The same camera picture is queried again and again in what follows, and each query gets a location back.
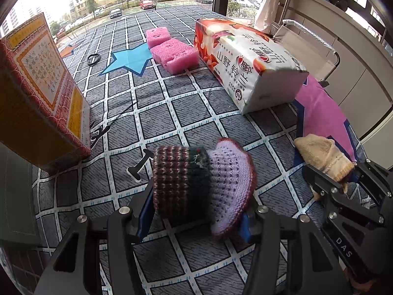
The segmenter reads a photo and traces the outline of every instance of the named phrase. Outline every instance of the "white curtain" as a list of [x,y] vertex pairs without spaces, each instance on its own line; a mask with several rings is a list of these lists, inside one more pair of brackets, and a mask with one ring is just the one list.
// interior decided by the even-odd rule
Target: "white curtain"
[[254,28],[269,33],[272,22],[276,19],[278,2],[280,0],[263,0],[255,16]]

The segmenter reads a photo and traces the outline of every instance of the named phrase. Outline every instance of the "chair backrest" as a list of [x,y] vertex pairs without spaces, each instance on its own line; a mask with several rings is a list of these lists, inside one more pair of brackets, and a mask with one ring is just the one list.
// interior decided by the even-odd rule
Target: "chair backrest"
[[302,63],[317,81],[325,80],[336,68],[312,44],[284,25],[274,35],[274,40]]

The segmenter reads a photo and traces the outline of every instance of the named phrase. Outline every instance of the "beige folding chair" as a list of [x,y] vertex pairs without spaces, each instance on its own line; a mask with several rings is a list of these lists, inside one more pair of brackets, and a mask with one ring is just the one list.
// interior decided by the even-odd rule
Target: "beige folding chair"
[[[314,39],[326,46],[335,56],[337,61],[333,64],[326,57],[320,55],[319,51],[308,41],[294,33],[286,26],[293,25],[304,33],[311,35]],[[311,32],[304,25],[294,20],[286,19],[282,21],[282,26],[278,29],[273,37],[274,41],[281,44],[289,53],[291,53],[300,63],[302,63],[310,74],[321,84],[326,87],[329,83],[326,81],[328,76],[340,64],[340,57],[337,51],[322,38]]]

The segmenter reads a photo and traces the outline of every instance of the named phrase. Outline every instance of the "knitted item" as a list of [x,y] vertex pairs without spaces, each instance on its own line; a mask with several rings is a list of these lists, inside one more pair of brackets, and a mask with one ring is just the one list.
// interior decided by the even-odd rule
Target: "knitted item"
[[229,138],[209,150],[211,232],[223,236],[240,220],[255,190],[257,177],[250,154]]
[[[353,163],[341,152],[334,140],[315,134],[309,134],[294,140],[296,148],[307,164],[321,170],[336,182],[342,182],[344,193],[347,193],[345,177],[354,169]],[[320,196],[312,191],[315,199]]]
[[256,186],[251,156],[235,141],[221,139],[216,149],[159,147],[153,161],[153,200],[167,218],[198,214],[212,221],[215,236],[239,221]]
[[206,213],[209,160],[203,148],[160,146],[153,160],[153,202],[165,218]]

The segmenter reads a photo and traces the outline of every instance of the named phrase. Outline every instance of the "brown knitted fabric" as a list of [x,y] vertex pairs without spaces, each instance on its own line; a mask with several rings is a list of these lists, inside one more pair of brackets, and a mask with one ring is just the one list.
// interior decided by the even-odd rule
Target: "brown knitted fabric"
[[209,189],[209,157],[205,149],[181,146],[156,149],[153,201],[162,217],[188,218],[195,213],[206,215]]

